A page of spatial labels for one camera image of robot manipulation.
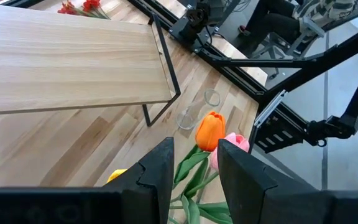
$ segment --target gray floor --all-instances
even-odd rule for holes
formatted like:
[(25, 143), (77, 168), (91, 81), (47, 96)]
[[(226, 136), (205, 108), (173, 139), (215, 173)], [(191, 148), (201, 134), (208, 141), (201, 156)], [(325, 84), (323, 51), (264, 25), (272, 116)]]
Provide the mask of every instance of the gray floor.
[[(252, 14), (257, 1), (253, 0), (242, 12), (232, 13), (220, 29), (225, 38), (238, 45), (237, 27), (245, 25)], [(319, 39), (309, 50), (313, 55), (326, 50), (326, 47), (340, 44), (358, 32), (351, 23), (338, 27), (323, 39)], [(263, 68), (273, 73), (272, 68)], [(280, 69), (274, 80), (268, 80), (266, 87), (271, 88), (294, 69)], [(353, 92), (358, 85), (358, 55), (350, 58), (320, 75), (307, 84), (290, 92), (284, 102), (299, 115), (308, 120), (321, 120), (330, 115), (340, 116), (344, 112)], [(327, 161), (323, 161), (326, 152)], [(253, 152), (255, 157), (282, 170), (294, 178), (305, 180), (317, 189), (358, 189), (358, 133), (349, 139), (329, 139), (325, 148), (312, 147), (309, 144), (297, 144), (271, 154), (264, 154), (260, 149)]]

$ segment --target black metal table frame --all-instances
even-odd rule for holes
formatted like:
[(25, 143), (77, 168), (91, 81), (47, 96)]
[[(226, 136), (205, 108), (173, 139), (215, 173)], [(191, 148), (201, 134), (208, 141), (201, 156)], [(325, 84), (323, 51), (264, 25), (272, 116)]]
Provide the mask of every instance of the black metal table frame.
[(167, 62), (167, 66), (168, 66), (168, 71), (170, 73), (173, 87), (175, 89), (175, 95), (172, 97), (171, 100), (169, 100), (167, 102), (167, 104), (161, 109), (161, 111), (158, 112), (158, 114), (155, 116), (155, 118), (152, 121), (150, 121), (150, 115), (149, 115), (149, 111), (147, 110), (147, 105), (142, 105), (144, 117), (146, 120), (146, 125), (148, 127), (151, 127), (151, 125), (153, 125), (161, 117), (161, 115), (164, 114), (164, 112), (172, 105), (173, 102), (175, 102), (175, 100), (177, 100), (177, 98), (181, 94), (178, 79), (177, 79), (177, 76), (175, 75), (175, 70), (173, 69), (171, 56), (168, 51), (167, 43), (165, 42), (165, 38), (162, 33), (160, 19), (158, 18), (158, 16), (155, 13), (153, 13), (152, 16), (150, 17), (149, 25), (152, 25), (153, 22), (155, 22), (155, 26), (156, 26), (157, 32), (158, 32), (158, 37), (160, 38), (160, 41), (161, 41), (162, 51), (164, 53), (164, 57), (165, 57), (165, 60)]
[[(43, 0), (12, 0), (3, 3), (3, 5), (31, 7), (40, 1)], [(177, 18), (176, 15), (156, 0), (128, 1), (150, 19), (155, 18), (154, 13), (157, 13), (161, 27), (168, 32), (173, 32), (173, 25), (180, 19), (186, 19), (184, 16), (182, 18)], [(184, 47), (188, 47), (187, 43), (180, 42), (178, 39), (177, 41), (179, 41), (179, 43), (181, 43)], [(227, 58), (220, 50), (211, 45), (194, 52), (197, 53), (197, 55), (203, 60), (207, 61), (227, 79), (233, 82), (233, 84), (238, 86), (242, 91), (257, 101), (260, 105), (258, 112), (260, 112), (278, 92), (282, 90), (286, 90), (288, 92), (292, 91), (304, 83), (316, 78), (326, 70), (329, 70), (330, 68), (333, 68), (341, 62), (351, 58), (355, 54), (358, 54), (358, 33), (343, 43), (331, 47), (324, 53), (314, 55), (303, 60), (231, 59)], [(267, 90), (257, 80), (241, 69), (241, 67), (288, 67), (302, 69), (278, 85)], [(143, 106), (143, 109), (146, 115), (147, 108), (145, 105)], [(151, 125), (155, 121), (153, 120), (150, 122), (147, 115), (146, 120), (148, 120), (148, 125)], [(308, 142), (312, 146), (316, 146), (319, 142), (316, 138), (314, 138), (314, 136), (311, 136), (307, 132), (309, 123), (310, 122), (304, 120), (301, 116), (291, 110), (286, 104), (280, 103), (269, 116), (267, 122), (262, 125), (260, 129), (257, 130), (256, 128), (253, 128), (250, 143), (251, 145), (256, 143), (265, 152), (282, 149), (303, 141)]]

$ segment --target tulip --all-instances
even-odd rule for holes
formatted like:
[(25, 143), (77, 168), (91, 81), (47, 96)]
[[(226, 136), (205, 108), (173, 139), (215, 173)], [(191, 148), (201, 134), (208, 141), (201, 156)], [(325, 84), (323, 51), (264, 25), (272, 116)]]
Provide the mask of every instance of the tulip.
[(218, 146), (218, 140), (224, 138), (224, 117), (215, 111), (209, 112), (201, 121), (196, 133), (197, 146), (212, 152)]
[[(240, 149), (248, 152), (249, 150), (249, 142), (248, 139), (244, 138), (240, 134), (230, 133), (225, 137), (226, 140), (231, 142), (233, 145), (239, 147)], [(219, 171), (218, 168), (218, 149), (216, 148), (211, 154), (211, 167)]]
[(127, 169), (119, 169), (119, 170), (115, 170), (109, 177), (109, 180), (107, 181), (110, 182), (112, 180), (114, 180), (116, 177), (118, 177), (119, 175), (121, 175), (123, 172), (125, 172)]

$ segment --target pink tulip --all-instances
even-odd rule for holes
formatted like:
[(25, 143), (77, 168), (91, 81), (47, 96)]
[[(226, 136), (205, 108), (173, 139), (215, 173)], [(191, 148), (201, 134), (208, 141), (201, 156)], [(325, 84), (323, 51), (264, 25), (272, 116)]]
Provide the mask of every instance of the pink tulip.
[[(245, 152), (248, 152), (249, 150), (249, 143), (248, 139), (244, 138), (240, 134), (230, 133), (225, 137), (226, 140), (233, 143), (233, 145), (239, 147), (240, 149), (244, 150)], [(218, 171), (218, 148), (215, 148), (215, 150), (212, 152), (211, 155), (211, 167)]]

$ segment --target glass vase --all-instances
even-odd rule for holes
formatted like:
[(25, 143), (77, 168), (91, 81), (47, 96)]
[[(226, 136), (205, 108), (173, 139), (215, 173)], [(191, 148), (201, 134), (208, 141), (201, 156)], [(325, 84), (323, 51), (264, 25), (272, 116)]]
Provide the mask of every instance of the glass vase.
[(199, 99), (181, 111), (177, 116), (180, 128), (189, 130), (194, 128), (203, 117), (221, 104), (221, 96), (213, 89), (207, 89)]

